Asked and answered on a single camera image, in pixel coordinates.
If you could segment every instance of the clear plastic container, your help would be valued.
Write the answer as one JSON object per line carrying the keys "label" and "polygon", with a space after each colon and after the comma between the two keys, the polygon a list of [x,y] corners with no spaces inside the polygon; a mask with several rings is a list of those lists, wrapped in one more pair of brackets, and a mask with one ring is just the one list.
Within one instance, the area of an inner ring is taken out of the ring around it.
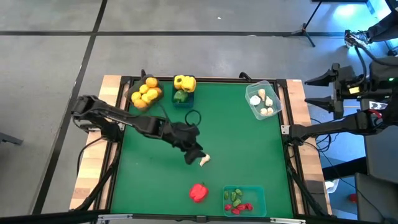
{"label": "clear plastic container", "polygon": [[[264,188],[261,186],[225,186],[223,189],[223,201],[225,205],[232,205],[231,192],[239,189],[242,191],[242,196],[237,196],[242,202],[241,205],[251,203],[253,210],[243,210],[239,215],[232,213],[232,209],[226,211],[224,209],[224,215],[227,217],[265,217],[267,215],[266,198],[264,195]],[[225,200],[224,192],[228,192],[228,199]]]}
{"label": "clear plastic container", "polygon": [[[257,106],[253,106],[250,104],[250,98],[252,96],[257,95],[259,97],[258,92],[260,89],[264,89],[266,91],[266,96],[268,96],[272,100],[272,106],[266,106],[265,101],[262,101],[262,100],[261,100],[260,104]],[[280,103],[280,100],[279,100],[278,96],[276,95],[272,85],[269,84],[269,82],[267,82],[265,80],[261,81],[261,82],[257,82],[252,85],[248,85],[248,87],[246,87],[245,98],[246,98],[246,101],[248,102],[251,110],[253,111],[255,117],[259,120],[274,116],[275,114],[277,114],[278,112],[280,112],[282,110],[282,104]],[[272,114],[267,114],[265,116],[260,114],[261,109],[270,108],[270,107],[274,110],[274,112]]]}

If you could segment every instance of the mushroom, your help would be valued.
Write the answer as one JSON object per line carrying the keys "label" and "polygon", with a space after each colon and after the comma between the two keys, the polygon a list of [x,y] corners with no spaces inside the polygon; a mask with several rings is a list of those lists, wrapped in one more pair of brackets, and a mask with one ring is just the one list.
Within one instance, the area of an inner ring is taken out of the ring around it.
{"label": "mushroom", "polygon": [[261,99],[263,101],[266,100],[266,90],[265,89],[260,89],[259,90],[259,96],[261,97]]}
{"label": "mushroom", "polygon": [[250,104],[253,106],[259,105],[260,102],[261,102],[261,99],[257,95],[254,95],[250,98]]}
{"label": "mushroom", "polygon": [[206,162],[208,162],[210,160],[210,156],[208,154],[206,154],[205,157],[202,157],[201,161],[199,162],[200,166],[203,166]]}
{"label": "mushroom", "polygon": [[262,116],[267,116],[267,115],[268,115],[268,110],[267,110],[267,108],[261,109],[261,110],[260,110],[260,114],[261,114]]}
{"label": "mushroom", "polygon": [[267,96],[267,99],[266,99],[266,106],[272,106],[272,99],[270,99],[268,96]]}
{"label": "mushroom", "polygon": [[268,108],[267,111],[268,111],[268,115],[271,115],[274,113],[274,109],[272,109],[272,108]]}

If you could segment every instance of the plastic container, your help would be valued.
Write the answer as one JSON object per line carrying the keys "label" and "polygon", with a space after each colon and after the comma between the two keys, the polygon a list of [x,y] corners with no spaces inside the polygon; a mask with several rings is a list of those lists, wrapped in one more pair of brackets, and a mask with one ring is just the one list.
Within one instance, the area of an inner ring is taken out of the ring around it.
{"label": "plastic container", "polygon": [[[139,91],[139,87],[140,87],[141,85],[145,84],[145,81],[146,81],[147,78],[149,78],[149,77],[156,78],[156,77],[154,77],[153,75],[145,75],[145,76],[142,77],[139,81],[134,82],[133,86],[132,86],[130,89],[128,89],[128,91],[126,92],[126,96],[125,96],[125,97],[127,98],[127,100],[128,100],[132,105],[134,105],[134,103],[131,101],[131,95],[132,95],[134,92]],[[151,103],[150,103],[145,109],[142,109],[141,111],[146,111],[146,110],[148,110],[152,105],[154,105],[156,102],[158,102],[160,99],[163,98],[163,96],[164,96],[164,88],[163,88],[162,83],[159,81],[159,79],[157,79],[157,87],[159,87],[159,88],[162,90],[162,93],[161,93],[156,99],[152,100]]]}
{"label": "plastic container", "polygon": [[[237,196],[242,200],[241,204],[251,203],[253,205],[253,210],[243,210],[239,215],[232,213],[232,209],[226,211],[225,205],[232,205],[231,192],[239,189],[243,192],[242,196]],[[228,191],[228,199],[224,199],[224,191]],[[264,195],[264,188],[261,186],[225,186],[223,188],[222,197],[224,201],[224,215],[227,217],[265,217],[267,215],[266,200]]]}
{"label": "plastic container", "polygon": [[176,75],[174,75],[174,77],[173,77],[173,85],[172,85],[172,103],[173,103],[174,107],[176,107],[176,108],[193,108],[193,100],[194,100],[195,92],[188,93],[187,101],[184,103],[179,103],[179,102],[174,101],[174,95],[178,91],[174,88],[174,78],[175,77],[176,77]]}
{"label": "plastic container", "polygon": [[[274,110],[274,112],[272,114],[268,114],[266,116],[260,114],[261,109],[268,108],[268,106],[266,106],[266,104],[265,104],[265,101],[261,100],[260,104],[257,106],[253,106],[250,104],[250,98],[254,95],[258,96],[258,92],[260,89],[264,89],[266,91],[266,96],[268,96],[270,99],[272,99],[273,104],[272,104],[272,106],[270,106]],[[276,95],[272,85],[269,84],[269,82],[267,82],[265,80],[261,81],[261,82],[257,82],[252,85],[248,85],[248,87],[246,87],[245,98],[246,98],[246,101],[248,102],[251,110],[253,111],[255,117],[259,120],[274,116],[275,114],[277,114],[278,112],[280,112],[282,110],[282,104],[280,103],[280,100],[279,100],[278,96]]]}

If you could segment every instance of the wooden tabletop border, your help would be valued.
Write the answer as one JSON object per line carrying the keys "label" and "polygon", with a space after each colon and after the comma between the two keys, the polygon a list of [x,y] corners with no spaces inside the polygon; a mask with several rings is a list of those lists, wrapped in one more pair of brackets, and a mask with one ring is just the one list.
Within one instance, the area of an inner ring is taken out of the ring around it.
{"label": "wooden tabletop border", "polygon": [[[121,83],[121,75],[105,75],[103,78],[103,82],[101,85],[101,89],[99,91],[98,98],[107,102],[107,104],[115,106],[119,87]],[[304,102],[305,93],[303,89],[303,84],[301,80],[286,80],[287,81],[287,89],[289,92],[290,98],[290,107],[292,110],[293,121],[295,124],[302,124],[304,126],[311,125],[310,115],[308,111],[307,103]],[[127,91],[128,85],[124,86],[123,97],[121,100],[120,108],[124,108],[126,104],[126,98],[124,97],[124,93]],[[284,93],[282,87],[279,87],[279,96],[280,101],[283,105],[285,105],[284,101]],[[282,116],[284,118],[284,124],[289,124],[287,119],[287,110],[286,106],[282,109]],[[87,144],[100,137],[100,132],[89,133],[87,138]],[[307,140],[309,143],[316,144],[314,138],[310,138]],[[96,144],[88,147],[81,159],[80,170],[78,173],[78,177],[76,179],[75,189],[73,191],[72,199],[70,202],[70,209],[76,208],[79,206],[84,199],[90,194],[90,192],[94,189],[95,185],[98,183],[100,179],[101,168],[105,156],[106,149],[106,141],[98,141]],[[113,160],[114,151],[116,150],[117,143],[114,143],[111,146],[111,157],[109,158],[109,163]],[[320,182],[324,182],[322,167],[319,160],[318,151],[308,145],[303,145],[298,147],[300,151],[300,159],[302,163],[303,176],[305,180],[316,180]],[[290,155],[293,154],[292,147],[289,147]],[[294,159],[291,159],[293,166],[296,168],[296,164]],[[330,200],[329,196],[326,192],[325,184],[324,192],[326,197],[326,203],[328,208],[328,213],[331,214]],[[303,202],[300,193],[300,189],[297,187],[297,184],[294,183],[295,188],[295,196],[297,201],[297,208],[299,214],[304,214]],[[109,180],[104,186],[101,201],[99,203],[99,208],[105,208],[106,199],[108,196],[109,190]]]}

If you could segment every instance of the green table surface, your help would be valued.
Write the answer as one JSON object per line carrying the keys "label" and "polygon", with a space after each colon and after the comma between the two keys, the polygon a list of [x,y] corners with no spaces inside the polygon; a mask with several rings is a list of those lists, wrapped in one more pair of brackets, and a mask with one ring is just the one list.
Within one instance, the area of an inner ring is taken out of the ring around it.
{"label": "green table surface", "polygon": [[[173,122],[183,122],[189,109],[174,108],[172,83],[163,84],[160,103]],[[193,108],[202,121],[197,141],[211,156],[203,167],[199,159],[187,165],[179,148],[127,127],[111,213],[223,216],[225,185],[258,185],[265,191],[267,217],[292,218],[278,116],[257,120],[244,97],[246,87],[198,83]],[[147,113],[164,116],[157,105]],[[196,183],[209,189],[202,203],[188,195]]]}

